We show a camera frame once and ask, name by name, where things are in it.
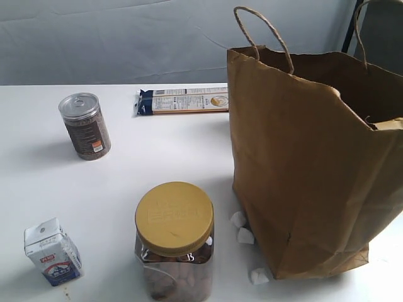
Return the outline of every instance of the gray wall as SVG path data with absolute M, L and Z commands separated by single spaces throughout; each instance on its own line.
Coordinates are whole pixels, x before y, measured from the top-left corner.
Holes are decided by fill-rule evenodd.
M 295 53 L 341 49 L 355 0 L 0 0 L 0 84 L 225 82 L 247 5 Z M 242 13 L 257 43 L 280 47 Z
M 403 4 L 369 4 L 361 38 L 369 63 L 403 75 Z M 355 54 L 362 58 L 361 49 Z

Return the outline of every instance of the jar lid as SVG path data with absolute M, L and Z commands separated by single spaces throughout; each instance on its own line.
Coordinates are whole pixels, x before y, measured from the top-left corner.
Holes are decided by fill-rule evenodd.
M 95 94 L 80 92 L 67 96 L 59 104 L 59 111 L 67 120 L 85 120 L 99 110 L 99 101 Z
M 213 204 L 200 188 L 169 182 L 151 189 L 135 213 L 137 234 L 154 253 L 179 257 L 198 250 L 213 230 Z

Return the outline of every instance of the table surface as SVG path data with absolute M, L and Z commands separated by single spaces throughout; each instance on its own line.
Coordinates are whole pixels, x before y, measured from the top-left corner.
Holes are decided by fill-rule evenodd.
M 219 84 L 186 85 L 186 87 Z M 256 245 L 236 241 L 239 209 L 228 113 L 133 117 L 137 90 L 183 85 L 0 87 L 0 301 L 151 301 L 133 254 L 133 214 L 152 187 L 186 181 L 215 207 L 215 271 L 209 301 L 402 301 L 403 216 L 370 245 L 370 263 L 322 280 L 253 286 L 264 266 Z M 112 148 L 87 162 L 75 153 L 57 109 L 75 92 L 100 100 Z M 53 288 L 23 250 L 25 228 L 58 217 L 81 252 L 85 275 Z

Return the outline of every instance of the twisted rope handle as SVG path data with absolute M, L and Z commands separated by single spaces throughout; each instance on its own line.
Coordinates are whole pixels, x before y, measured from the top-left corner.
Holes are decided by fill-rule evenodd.
M 289 74 L 293 74 L 294 73 L 294 64 L 292 63 L 290 52 L 288 51 L 287 46 L 285 45 L 283 39 L 281 39 L 281 36 L 277 32 L 276 28 L 258 11 L 255 11 L 255 10 L 253 10 L 251 8 L 247 8 L 245 6 L 237 6 L 237 7 L 234 8 L 235 19 L 237 20 L 239 28 L 244 33 L 244 35 L 246 37 L 246 40 L 248 40 L 248 42 L 252 45 L 252 47 L 254 49 L 254 52 L 256 54 L 256 59 L 258 61 L 260 61 L 260 54 L 259 54 L 258 48 L 257 48 L 256 44 L 253 42 L 249 32 L 245 29 L 244 25 L 242 24 L 242 21 L 239 19 L 238 10 L 247 11 L 248 13 L 251 13 L 251 14 L 255 15 L 256 17 L 261 19 L 264 23 L 266 23 L 267 26 L 269 26 L 271 32 L 274 34 L 276 39 L 279 41 L 279 43 L 281 44 L 281 47 L 283 47 L 285 57 L 287 58 L 288 66 L 290 67 Z
M 363 3 L 361 3 L 360 6 L 357 7 L 357 10 L 354 13 L 354 31 L 355 31 L 355 35 L 358 40 L 358 44 L 360 44 L 361 51 L 363 52 L 363 61 L 364 61 L 365 69 L 367 71 L 368 71 L 368 61 L 366 60 L 366 52 L 365 52 L 364 44 L 361 40 L 360 33 L 358 32 L 358 17 L 360 16 L 361 9 L 370 2 L 395 2 L 395 3 L 403 4 L 403 0 L 366 0 Z

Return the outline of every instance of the milk carton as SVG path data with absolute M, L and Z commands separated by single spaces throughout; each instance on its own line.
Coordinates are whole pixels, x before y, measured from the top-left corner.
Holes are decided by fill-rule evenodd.
M 53 218 L 24 232 L 24 249 L 52 286 L 82 275 L 80 254 L 59 220 Z

